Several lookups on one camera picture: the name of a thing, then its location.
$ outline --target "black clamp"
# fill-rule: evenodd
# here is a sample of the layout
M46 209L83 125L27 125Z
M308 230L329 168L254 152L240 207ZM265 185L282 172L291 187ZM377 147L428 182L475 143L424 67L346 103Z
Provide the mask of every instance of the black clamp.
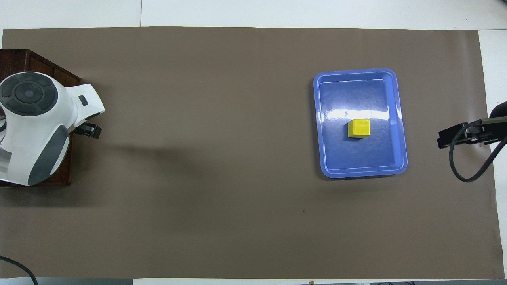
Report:
M90 136L92 138L98 138L101 132L102 129L99 126L92 123L84 123L74 130L74 133L76 134L82 134L85 136Z
M465 178L459 174L454 165L453 156L456 145L478 143L488 145L497 141L500 143L491 152L479 171L470 178ZM449 164L454 175L463 182L475 181L484 174L501 149L507 144L507 102L496 106L491 111L489 118L479 119L471 123L461 123L440 131L437 143L440 149L449 147Z

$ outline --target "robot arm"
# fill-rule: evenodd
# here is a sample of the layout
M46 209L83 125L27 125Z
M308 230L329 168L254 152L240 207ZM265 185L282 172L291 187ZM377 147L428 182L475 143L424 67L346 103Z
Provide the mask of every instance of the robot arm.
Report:
M40 73L11 75L0 83L0 180L34 185L60 166L76 129L98 138L100 128L86 123L104 112L90 84L63 87Z
M476 174L470 178L464 178L459 174L454 165L453 157L456 145L473 145L478 143L488 145L498 141L500 143ZM488 169L505 144L507 144L507 102L496 106L491 111L489 118L479 119L471 123L461 123L440 131L437 143L440 149L449 147L449 164L458 179L463 182L477 180Z

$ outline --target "black button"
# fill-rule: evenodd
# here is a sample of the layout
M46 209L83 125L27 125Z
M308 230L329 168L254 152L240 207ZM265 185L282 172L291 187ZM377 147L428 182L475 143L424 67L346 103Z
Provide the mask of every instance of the black button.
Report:
M35 113L35 108L33 106L20 103L16 100L10 100L7 103L7 106L11 107L12 110L14 110L14 111L18 111L19 113L25 113L25 114Z
M39 107L45 110L49 108L54 101L55 101L55 91L51 89L46 89L44 92L44 98L42 98L42 100L39 101Z
M23 103L35 103L42 98L42 89L34 83L22 83L14 91L16 97Z
M40 74L37 74L35 72L27 72L27 73L23 73L21 74L21 80L23 81L35 81L35 79L39 76L43 76L43 75L40 75Z
M34 82L39 83L42 87L53 85L53 81L43 75L35 77Z
M86 98L83 95L79 95L78 98L79 98L79 100L81 100L81 104L83 104L83 106L88 105L88 101L86 100Z
M2 84L2 97L9 97L12 95L12 89L19 83L15 77L11 77Z

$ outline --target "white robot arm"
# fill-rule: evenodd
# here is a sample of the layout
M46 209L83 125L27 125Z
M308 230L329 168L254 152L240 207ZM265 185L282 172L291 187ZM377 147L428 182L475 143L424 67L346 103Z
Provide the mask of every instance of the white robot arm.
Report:
M58 169L69 132L75 128L77 133L98 137L100 128L87 126L86 121L104 112L90 84L65 88L35 72L5 78L0 83L0 106L5 113L0 127L0 180L22 185L42 182Z

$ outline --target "table surface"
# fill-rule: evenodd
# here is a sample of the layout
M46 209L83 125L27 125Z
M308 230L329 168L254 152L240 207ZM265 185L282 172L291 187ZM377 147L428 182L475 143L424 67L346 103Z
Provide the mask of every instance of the table surface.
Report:
M396 29L478 29L487 106L505 101L507 6L502 1L2 1L0 32L7 28L107 27L140 25L294 26ZM494 162L496 199L503 245L507 244L507 156Z

